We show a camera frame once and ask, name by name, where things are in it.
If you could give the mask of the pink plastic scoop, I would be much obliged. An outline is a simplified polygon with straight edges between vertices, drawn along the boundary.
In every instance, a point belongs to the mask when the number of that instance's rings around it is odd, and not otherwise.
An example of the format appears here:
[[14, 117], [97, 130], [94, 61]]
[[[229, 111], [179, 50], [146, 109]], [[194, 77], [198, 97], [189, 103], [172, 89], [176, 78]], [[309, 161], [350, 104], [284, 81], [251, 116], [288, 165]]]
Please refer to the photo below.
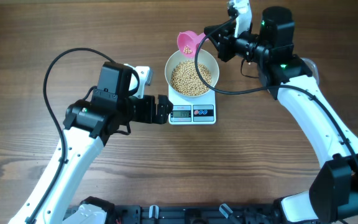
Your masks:
[[196, 50], [205, 36], [205, 33], [197, 34], [191, 30], [180, 32], [177, 37], [179, 51], [187, 58], [194, 58]]

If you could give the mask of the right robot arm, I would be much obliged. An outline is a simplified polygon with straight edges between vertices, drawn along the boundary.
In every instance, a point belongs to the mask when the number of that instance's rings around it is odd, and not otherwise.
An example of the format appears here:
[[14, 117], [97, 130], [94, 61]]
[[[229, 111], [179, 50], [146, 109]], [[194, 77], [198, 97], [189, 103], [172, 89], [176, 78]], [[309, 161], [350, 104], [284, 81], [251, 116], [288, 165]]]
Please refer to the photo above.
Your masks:
[[293, 53], [291, 11], [266, 8], [258, 34], [251, 32], [247, 1], [231, 1], [228, 14], [227, 22], [206, 27], [205, 37], [222, 61], [240, 56], [257, 65], [261, 88], [295, 118], [321, 167], [306, 192], [275, 202], [275, 221], [332, 223], [358, 215], [358, 138], [329, 105], [306, 62]]

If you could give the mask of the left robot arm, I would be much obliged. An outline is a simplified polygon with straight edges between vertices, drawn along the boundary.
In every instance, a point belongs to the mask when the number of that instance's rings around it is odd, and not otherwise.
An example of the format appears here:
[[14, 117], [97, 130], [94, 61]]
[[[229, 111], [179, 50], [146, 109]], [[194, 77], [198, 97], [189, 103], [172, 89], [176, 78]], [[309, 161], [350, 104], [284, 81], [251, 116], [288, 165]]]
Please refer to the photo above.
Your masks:
[[60, 141], [26, 203], [11, 223], [120, 223], [113, 203], [96, 197], [81, 202], [67, 217], [67, 208], [91, 163], [109, 137], [131, 121], [165, 124], [172, 103], [165, 95], [145, 95], [151, 82], [150, 67], [106, 62], [91, 101], [78, 100], [66, 111]]

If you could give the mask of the soybeans in white bowl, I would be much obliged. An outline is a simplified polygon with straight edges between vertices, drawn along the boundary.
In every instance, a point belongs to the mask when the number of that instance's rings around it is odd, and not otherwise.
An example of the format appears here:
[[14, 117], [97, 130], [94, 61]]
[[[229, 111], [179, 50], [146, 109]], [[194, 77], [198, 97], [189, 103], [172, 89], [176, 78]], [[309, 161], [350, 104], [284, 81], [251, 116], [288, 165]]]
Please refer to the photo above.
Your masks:
[[192, 60], [180, 62], [173, 69], [170, 83], [174, 90], [186, 96], [199, 96], [209, 90], [200, 80]]

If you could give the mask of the white digital kitchen scale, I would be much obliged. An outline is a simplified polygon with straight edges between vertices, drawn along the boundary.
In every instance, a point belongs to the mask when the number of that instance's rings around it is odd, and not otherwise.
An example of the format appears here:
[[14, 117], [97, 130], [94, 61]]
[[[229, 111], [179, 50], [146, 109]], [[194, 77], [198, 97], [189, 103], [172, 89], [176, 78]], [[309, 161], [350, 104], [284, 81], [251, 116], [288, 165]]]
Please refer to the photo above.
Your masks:
[[168, 119], [172, 125], [207, 125], [216, 122], [216, 98], [211, 90], [201, 96], [186, 96], [168, 87], [168, 99], [173, 103]]

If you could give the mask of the clear plastic container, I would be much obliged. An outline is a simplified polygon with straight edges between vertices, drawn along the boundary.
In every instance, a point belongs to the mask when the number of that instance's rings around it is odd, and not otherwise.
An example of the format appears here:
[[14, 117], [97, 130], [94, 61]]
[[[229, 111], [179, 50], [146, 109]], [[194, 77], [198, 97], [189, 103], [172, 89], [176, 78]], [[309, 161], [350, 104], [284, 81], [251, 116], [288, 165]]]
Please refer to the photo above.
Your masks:
[[319, 85], [319, 73], [318, 73], [318, 68], [317, 68], [316, 64], [308, 58], [302, 58], [302, 60], [310, 68], [310, 70], [312, 71], [312, 76], [316, 80], [317, 85]]

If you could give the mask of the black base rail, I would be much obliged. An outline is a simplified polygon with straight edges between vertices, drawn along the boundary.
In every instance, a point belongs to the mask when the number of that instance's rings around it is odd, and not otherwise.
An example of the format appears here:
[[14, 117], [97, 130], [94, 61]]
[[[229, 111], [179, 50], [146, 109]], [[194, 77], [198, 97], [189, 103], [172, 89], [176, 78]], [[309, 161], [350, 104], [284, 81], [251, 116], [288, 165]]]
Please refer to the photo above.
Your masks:
[[89, 204], [76, 207], [63, 223], [113, 224], [195, 224], [195, 223], [282, 223], [283, 215], [272, 204], [230, 206], [160, 207], [151, 205], [113, 205], [104, 211]]

